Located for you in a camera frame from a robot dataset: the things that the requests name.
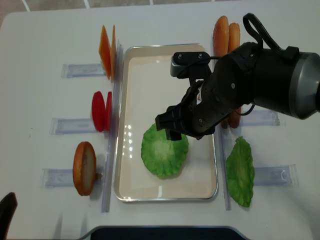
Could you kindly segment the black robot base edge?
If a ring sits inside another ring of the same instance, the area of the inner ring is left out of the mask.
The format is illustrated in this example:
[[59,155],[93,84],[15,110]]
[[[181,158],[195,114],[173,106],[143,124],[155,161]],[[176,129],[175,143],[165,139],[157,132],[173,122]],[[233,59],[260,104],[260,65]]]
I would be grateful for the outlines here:
[[81,240],[247,240],[230,226],[99,226]]

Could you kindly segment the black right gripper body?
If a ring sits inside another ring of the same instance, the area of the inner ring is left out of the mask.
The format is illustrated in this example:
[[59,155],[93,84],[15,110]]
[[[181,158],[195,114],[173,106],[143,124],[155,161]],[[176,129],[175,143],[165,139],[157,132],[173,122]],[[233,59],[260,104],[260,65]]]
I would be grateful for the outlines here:
[[181,102],[181,135],[201,139],[240,106],[240,83],[235,79],[189,80]]

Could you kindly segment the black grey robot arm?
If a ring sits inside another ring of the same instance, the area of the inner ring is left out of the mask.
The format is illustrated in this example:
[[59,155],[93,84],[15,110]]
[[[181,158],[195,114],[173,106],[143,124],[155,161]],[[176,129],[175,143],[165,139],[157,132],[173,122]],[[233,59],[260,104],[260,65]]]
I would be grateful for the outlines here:
[[157,115],[157,130],[169,140],[182,135],[201,139],[243,105],[263,107],[297,119],[320,110],[320,57],[288,47],[283,54],[247,42],[231,53],[212,57],[205,52],[176,52],[170,73],[190,86],[177,105]]

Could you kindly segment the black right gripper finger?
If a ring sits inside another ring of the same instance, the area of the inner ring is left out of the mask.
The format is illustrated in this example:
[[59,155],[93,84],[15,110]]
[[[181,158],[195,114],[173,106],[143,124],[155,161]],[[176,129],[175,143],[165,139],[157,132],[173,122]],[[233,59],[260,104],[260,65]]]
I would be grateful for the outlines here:
[[166,112],[157,115],[155,118],[156,130],[165,130],[166,138],[171,141],[182,139],[181,122],[180,106],[169,106]]

